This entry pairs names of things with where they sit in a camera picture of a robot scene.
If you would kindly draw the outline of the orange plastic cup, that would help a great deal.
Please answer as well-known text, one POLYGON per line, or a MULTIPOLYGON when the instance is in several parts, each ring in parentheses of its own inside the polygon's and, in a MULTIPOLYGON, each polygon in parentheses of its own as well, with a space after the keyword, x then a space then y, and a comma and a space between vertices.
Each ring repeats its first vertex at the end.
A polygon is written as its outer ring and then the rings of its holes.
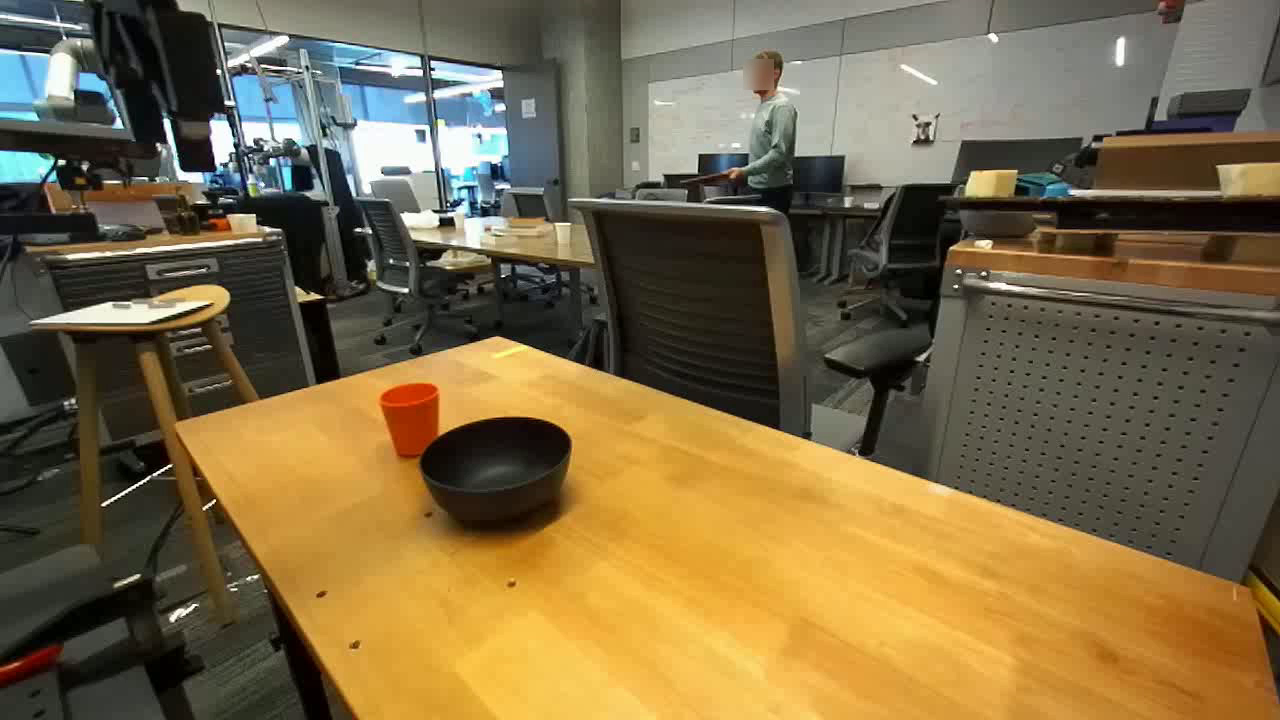
POLYGON ((415 460, 440 432, 440 389, 398 386, 381 395, 381 411, 400 460, 415 460))

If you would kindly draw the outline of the black bowl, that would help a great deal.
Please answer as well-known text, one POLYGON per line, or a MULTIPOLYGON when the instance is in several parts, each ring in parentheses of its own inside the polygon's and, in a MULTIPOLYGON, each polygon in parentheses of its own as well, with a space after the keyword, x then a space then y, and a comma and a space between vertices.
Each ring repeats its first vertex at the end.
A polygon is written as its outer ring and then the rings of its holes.
POLYGON ((535 418, 488 418, 437 438, 420 456, 427 498, 468 527, 512 525, 559 502, 571 438, 535 418))

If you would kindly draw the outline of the grey mesh office chair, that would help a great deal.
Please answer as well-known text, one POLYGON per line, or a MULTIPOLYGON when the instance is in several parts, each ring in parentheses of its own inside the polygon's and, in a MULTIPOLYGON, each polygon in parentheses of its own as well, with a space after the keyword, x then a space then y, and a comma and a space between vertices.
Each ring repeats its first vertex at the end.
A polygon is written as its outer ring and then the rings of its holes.
POLYGON ((578 201, 606 369, 781 432, 811 430, 794 229, 766 203, 578 201))

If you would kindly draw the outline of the long wooden office desk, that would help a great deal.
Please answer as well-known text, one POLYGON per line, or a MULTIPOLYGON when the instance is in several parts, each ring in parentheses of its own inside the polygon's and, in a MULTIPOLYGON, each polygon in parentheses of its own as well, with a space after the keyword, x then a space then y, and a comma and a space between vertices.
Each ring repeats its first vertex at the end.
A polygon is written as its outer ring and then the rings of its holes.
POLYGON ((406 229, 426 248, 456 248, 509 263, 588 268, 592 243, 581 224, 553 224, 530 216, 472 216, 444 229, 427 211, 406 211, 406 229))

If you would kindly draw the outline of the black computer monitor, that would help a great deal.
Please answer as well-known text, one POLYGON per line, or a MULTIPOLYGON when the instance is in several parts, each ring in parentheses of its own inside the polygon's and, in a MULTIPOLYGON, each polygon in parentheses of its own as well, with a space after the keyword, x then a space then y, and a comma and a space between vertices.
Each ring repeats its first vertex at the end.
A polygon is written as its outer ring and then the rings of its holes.
POLYGON ((794 190, 802 203, 819 203, 843 191, 843 160, 839 157, 802 157, 794 163, 794 190))

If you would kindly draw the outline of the person in green sweater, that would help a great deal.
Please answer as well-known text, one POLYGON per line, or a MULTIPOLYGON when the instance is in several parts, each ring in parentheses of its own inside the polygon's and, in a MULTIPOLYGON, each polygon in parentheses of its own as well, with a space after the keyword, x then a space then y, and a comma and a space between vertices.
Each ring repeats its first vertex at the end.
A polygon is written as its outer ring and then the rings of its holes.
POLYGON ((734 182, 755 191, 767 209, 786 211, 794 203, 797 170, 797 109, 781 92, 786 57, 751 57, 755 116, 748 131, 748 160, 734 170, 734 182))

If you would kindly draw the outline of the black office chair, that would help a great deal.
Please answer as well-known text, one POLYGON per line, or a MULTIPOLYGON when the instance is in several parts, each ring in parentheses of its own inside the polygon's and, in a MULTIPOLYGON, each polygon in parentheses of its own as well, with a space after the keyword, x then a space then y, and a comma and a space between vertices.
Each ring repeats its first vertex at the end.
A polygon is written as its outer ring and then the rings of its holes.
POLYGON ((867 251, 847 273, 839 315, 852 337, 824 365, 871 389, 859 456, 878 453, 888 395, 906 389, 931 350, 941 229, 947 184, 900 184, 871 224, 867 251))

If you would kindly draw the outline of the grey rolling office chair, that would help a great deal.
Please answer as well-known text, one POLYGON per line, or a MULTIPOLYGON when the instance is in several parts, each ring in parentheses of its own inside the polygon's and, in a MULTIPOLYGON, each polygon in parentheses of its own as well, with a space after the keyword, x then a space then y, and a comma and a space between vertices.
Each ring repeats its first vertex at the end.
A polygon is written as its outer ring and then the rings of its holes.
POLYGON ((357 211, 370 241, 370 279, 387 296, 381 340, 387 340, 398 315, 413 308, 413 345, 426 353, 426 332, 437 315, 478 299, 493 278, 493 261, 459 248, 415 243, 406 216, 386 198, 359 198, 357 211))

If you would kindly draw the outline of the grey perforated metal cart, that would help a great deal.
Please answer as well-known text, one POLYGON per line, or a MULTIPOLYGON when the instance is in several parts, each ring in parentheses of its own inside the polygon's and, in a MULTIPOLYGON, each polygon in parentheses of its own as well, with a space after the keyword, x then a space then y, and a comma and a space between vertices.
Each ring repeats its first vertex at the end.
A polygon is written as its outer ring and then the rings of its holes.
POLYGON ((930 477, 1237 582, 1280 491, 1280 268, 963 241, 930 477))

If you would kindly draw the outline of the wooden stool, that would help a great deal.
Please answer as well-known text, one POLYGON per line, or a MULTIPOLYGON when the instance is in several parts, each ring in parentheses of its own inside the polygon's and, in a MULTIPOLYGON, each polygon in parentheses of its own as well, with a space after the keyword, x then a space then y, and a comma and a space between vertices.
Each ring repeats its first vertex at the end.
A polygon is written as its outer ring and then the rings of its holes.
POLYGON ((202 332, 211 350, 211 355, 221 362, 225 377, 231 380, 238 395, 243 406, 256 399, 256 386, 243 371, 231 340, 221 332, 221 322, 231 308, 231 294, 225 286, 190 286, 190 287, 172 287, 159 294, 159 299, 210 299, 205 314, 182 315, 182 322, 163 322, 152 330, 76 330, 76 332, 58 332, 73 345, 73 386, 76 386, 76 477, 82 477, 82 505, 76 505, 76 525, 82 525, 82 539, 101 548, 104 543, 104 477, 101 477, 101 350, 107 340, 119 340, 133 350, 152 420, 159 430, 159 446, 170 453, 172 477, 178 477, 178 505, 182 518, 190 520, 193 532, 193 548, 197 548, 197 570, 202 570, 202 583, 205 595, 217 614, 221 624, 238 620, 231 608, 231 591, 228 591, 228 575, 225 575, 225 560, 211 538, 211 520, 205 518, 205 491, 197 481, 197 463, 178 432, 178 423, 190 418, 186 399, 182 399, 182 380, 170 369, 170 337, 172 332, 202 332))

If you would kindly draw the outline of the grey cabinet with labels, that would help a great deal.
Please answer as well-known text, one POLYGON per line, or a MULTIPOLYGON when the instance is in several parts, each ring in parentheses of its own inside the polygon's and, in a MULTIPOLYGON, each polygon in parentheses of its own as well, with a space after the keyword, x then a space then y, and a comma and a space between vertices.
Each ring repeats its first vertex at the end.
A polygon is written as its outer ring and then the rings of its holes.
POLYGON ((210 332, 197 330, 197 315, 211 314, 211 306, 186 299, 186 287, 202 286, 228 294, 228 308, 217 323, 260 395, 312 386, 296 279, 275 233, 64 243, 45 248, 40 268, 64 314, 107 306, 107 330, 119 330, 125 322, 163 330, 178 371, 172 395, 190 411, 217 411, 242 399, 210 332))

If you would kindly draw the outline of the white paper on stool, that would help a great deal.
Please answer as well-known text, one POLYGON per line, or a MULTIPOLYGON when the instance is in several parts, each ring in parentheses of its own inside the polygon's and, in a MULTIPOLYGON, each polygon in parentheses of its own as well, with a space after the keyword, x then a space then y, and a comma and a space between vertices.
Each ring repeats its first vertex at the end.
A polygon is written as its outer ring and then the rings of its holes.
POLYGON ((193 314, 205 314, 210 299, 104 299, 104 306, 83 306, 67 314, 51 314, 32 322, 32 330, 51 330, 51 332, 83 332, 83 330, 152 330, 163 322, 182 322, 193 314))

